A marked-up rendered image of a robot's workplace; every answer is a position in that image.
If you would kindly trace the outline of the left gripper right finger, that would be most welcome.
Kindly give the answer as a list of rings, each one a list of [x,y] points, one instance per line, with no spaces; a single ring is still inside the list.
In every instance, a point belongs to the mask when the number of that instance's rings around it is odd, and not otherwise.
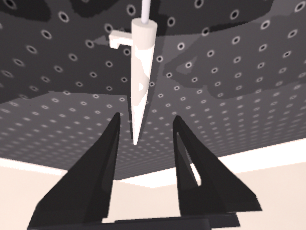
[[[179,115],[173,121],[173,144],[180,215],[263,211],[256,194],[195,136]],[[185,149],[200,177],[199,186]]]

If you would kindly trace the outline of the white pipette with blue button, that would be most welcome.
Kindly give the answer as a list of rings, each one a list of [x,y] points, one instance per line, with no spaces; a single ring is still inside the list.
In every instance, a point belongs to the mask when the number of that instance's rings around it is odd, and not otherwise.
[[[157,23],[149,20],[151,0],[142,0],[141,18],[132,20],[132,34],[113,30],[110,46],[131,45],[131,108],[133,143],[137,144],[147,100]]]

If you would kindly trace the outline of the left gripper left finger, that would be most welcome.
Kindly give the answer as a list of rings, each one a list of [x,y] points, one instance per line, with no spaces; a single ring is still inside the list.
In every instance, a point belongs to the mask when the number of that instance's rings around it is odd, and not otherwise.
[[[82,224],[108,218],[120,123],[120,113],[116,112],[100,138],[37,203],[28,227]],[[107,193],[101,189],[101,180]]]

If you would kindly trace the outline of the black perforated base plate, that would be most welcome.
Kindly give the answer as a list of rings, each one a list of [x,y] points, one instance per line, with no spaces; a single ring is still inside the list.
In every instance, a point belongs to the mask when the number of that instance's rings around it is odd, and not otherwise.
[[[151,0],[133,143],[131,33],[142,0],[0,0],[0,158],[68,171],[116,112],[114,180],[175,168],[179,115],[217,157],[306,139],[306,0]]]

